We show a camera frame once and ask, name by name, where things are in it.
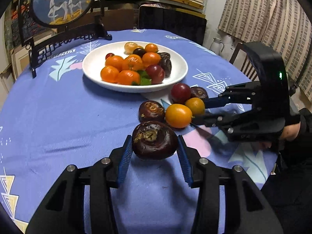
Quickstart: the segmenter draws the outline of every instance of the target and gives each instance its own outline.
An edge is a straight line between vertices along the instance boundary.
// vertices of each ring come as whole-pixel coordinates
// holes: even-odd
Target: pink leaf print
[[[211,146],[207,140],[211,136],[211,129],[205,126],[200,126],[200,129],[195,129],[183,136],[183,139],[188,147],[197,149],[202,158],[208,157],[211,152]]]
[[[73,70],[73,69],[82,69],[82,62],[78,62],[78,63],[75,63],[75,64],[72,64],[70,66],[70,69]]]

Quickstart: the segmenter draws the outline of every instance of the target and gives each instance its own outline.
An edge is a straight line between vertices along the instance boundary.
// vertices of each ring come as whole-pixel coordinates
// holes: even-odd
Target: geometric pattern
[[[165,35],[166,38],[171,39],[171,40],[188,40],[186,38],[180,37],[180,36],[169,36]]]
[[[146,31],[146,29],[135,29],[135,30],[132,30],[131,32],[143,33],[145,31]]]
[[[82,49],[82,51],[79,51],[79,54],[83,54],[83,55],[87,55],[88,53],[90,53],[92,50],[96,49],[98,46],[101,45],[101,43],[98,43],[98,40],[83,44],[82,47],[80,49]]]
[[[220,83],[212,84],[210,86],[207,86],[208,89],[214,91],[217,94],[220,94],[225,91],[225,87],[227,86],[227,83],[225,81],[222,81]]]
[[[193,76],[196,79],[205,81],[207,83],[215,84],[216,80],[211,73],[203,73],[199,70],[200,74]]]
[[[5,193],[1,193],[1,196],[4,200],[4,204],[7,206],[7,211],[8,211],[10,218],[13,220],[16,226],[23,233],[25,233],[28,223],[15,219],[16,206],[18,203],[19,196],[10,194],[14,179],[15,179],[15,176],[6,175],[5,169],[4,169],[4,175],[0,175],[0,181],[1,181],[1,184],[3,186]]]
[[[220,83],[217,83],[216,79],[214,78],[213,74],[211,74],[210,72],[208,73],[203,73],[201,72],[199,69],[197,69],[200,73],[197,75],[194,75],[193,77],[199,80],[202,80],[206,83],[211,83],[211,85],[207,86],[206,88],[212,90],[213,92],[215,92],[216,94],[220,94],[222,92],[225,91],[225,88],[227,86],[227,83],[225,81],[222,81]],[[238,108],[244,112],[244,107],[242,104],[236,104],[238,106]]]
[[[195,42],[189,41],[189,43],[191,43],[191,44],[197,46],[198,48],[200,48],[201,50],[203,50],[203,51],[205,51],[205,52],[208,52],[208,53],[210,53],[210,54],[212,54],[212,55],[216,55],[213,51],[210,51],[210,50],[208,50],[207,48],[205,48],[205,47],[203,47],[203,46],[201,46],[201,45],[199,45],[199,44],[197,44],[197,43],[195,43]]]

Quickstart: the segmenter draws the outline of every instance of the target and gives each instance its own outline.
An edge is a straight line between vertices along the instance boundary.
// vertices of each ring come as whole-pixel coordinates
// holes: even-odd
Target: chair back
[[[189,13],[141,6],[139,9],[139,29],[157,29],[172,32],[199,45],[204,42],[207,20]]]
[[[242,50],[242,46],[243,46],[242,43],[237,44],[235,51],[234,51],[234,53],[230,59],[231,64],[234,64],[234,62],[238,56],[239,51]],[[244,62],[241,66],[241,72],[243,72],[244,75],[247,76],[250,80],[255,81],[258,77],[257,72],[256,72],[255,68],[253,67],[253,65],[251,64],[250,60],[248,59],[247,54],[245,52],[244,52],[244,54],[245,54],[245,59],[244,59]]]

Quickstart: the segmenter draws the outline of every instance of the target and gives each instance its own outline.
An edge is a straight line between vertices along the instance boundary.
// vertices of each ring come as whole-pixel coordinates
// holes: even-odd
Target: green leaf
[[[141,77],[140,85],[151,85],[152,79]]]
[[[152,79],[149,77],[149,75],[144,70],[138,70],[137,71],[140,74],[141,82],[140,85],[151,85]]]

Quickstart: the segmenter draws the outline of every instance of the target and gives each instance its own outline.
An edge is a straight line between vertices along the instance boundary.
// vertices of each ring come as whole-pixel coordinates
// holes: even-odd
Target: round table
[[[138,107],[146,99],[166,108],[168,92],[144,95],[106,90],[87,79],[82,60],[93,49],[117,41],[147,41],[166,46],[188,62],[184,83],[206,88],[216,97],[226,86],[249,81],[223,58],[185,38],[162,30],[111,32],[112,41],[73,41],[57,49],[32,78],[25,71],[14,84],[0,114],[1,203],[25,231],[27,223],[51,185],[69,164],[91,166],[123,145],[139,124]],[[229,104],[210,110],[241,113],[249,105]],[[256,144],[229,143],[217,128],[205,128],[218,140],[207,140],[187,127],[178,132],[188,146],[216,165],[241,165],[259,188],[277,159]],[[125,183],[111,189],[120,234],[189,234],[194,220],[198,189],[184,182],[178,157],[159,162],[141,161],[134,154]],[[91,233],[85,193],[85,231]],[[220,187],[219,233],[224,231],[224,189]]]

